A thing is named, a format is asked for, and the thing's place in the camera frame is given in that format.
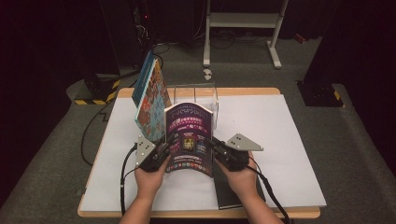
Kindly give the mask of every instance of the person's left hand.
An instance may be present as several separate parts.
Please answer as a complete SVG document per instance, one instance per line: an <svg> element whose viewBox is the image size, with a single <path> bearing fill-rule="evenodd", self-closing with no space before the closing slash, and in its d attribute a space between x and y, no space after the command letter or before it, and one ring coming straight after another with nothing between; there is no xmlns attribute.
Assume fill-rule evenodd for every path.
<svg viewBox="0 0 396 224"><path fill-rule="evenodd" d="M140 168L134 171L134 178L137 184L136 197L154 200L158 189L163 183L163 174L165 173L166 165L168 164L170 156L166 158L160 169L153 173L148 173Z"/></svg>

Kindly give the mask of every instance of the clear acrylic holder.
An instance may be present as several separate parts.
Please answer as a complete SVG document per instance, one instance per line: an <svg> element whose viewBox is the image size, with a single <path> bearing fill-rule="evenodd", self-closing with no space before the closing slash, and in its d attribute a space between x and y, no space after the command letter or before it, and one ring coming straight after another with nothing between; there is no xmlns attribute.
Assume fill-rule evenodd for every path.
<svg viewBox="0 0 396 224"><path fill-rule="evenodd" d="M213 130L216 129L219 99L215 83L199 83L168 86L172 104L194 102L213 112Z"/></svg>

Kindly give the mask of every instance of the yellow and black hazard tape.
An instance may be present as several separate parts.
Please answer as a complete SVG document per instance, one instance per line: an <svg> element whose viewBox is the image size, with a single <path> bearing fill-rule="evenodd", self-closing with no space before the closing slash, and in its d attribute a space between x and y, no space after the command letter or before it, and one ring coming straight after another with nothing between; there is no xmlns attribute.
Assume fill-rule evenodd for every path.
<svg viewBox="0 0 396 224"><path fill-rule="evenodd" d="M114 97L116 97L117 88L119 87L119 85L120 85L119 80L114 82L111 89L111 93L106 98L95 99L93 97L92 99L75 99L75 103L77 105L106 105L110 103L114 99Z"/></svg>

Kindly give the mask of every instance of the hand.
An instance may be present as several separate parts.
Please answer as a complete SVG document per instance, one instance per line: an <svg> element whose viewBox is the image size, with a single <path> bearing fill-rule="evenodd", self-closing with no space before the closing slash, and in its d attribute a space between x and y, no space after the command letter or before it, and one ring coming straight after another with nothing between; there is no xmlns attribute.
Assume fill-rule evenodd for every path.
<svg viewBox="0 0 396 224"><path fill-rule="evenodd" d="M163 174L165 173L166 165L168 164L170 156L166 158L160 169L153 173L148 173L142 169L134 171L134 178L137 184L136 197L143 197L145 199L154 200L158 189L163 183Z"/></svg>
<svg viewBox="0 0 396 224"><path fill-rule="evenodd" d="M249 157L253 158L251 151L249 151L248 155ZM216 160L216 163L219 165L222 172L227 176L228 184L240 200L243 200L248 196L258 195L256 189L257 174L248 168L244 168L241 171L230 172L218 160ZM248 166L253 169L257 169L257 166L253 160L249 160Z"/></svg>

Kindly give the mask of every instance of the silver bracket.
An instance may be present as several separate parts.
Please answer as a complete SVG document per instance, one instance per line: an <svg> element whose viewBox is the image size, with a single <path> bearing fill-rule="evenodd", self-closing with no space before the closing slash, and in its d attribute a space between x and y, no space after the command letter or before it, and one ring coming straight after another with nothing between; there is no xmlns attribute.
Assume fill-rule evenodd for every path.
<svg viewBox="0 0 396 224"><path fill-rule="evenodd" d="M139 135L137 139L137 151L136 151L136 166L139 166L146 157L154 150L155 144L150 142L144 136Z"/></svg>
<svg viewBox="0 0 396 224"><path fill-rule="evenodd" d="M234 135L225 145L239 151L264 151L262 146L248 139L241 133Z"/></svg>

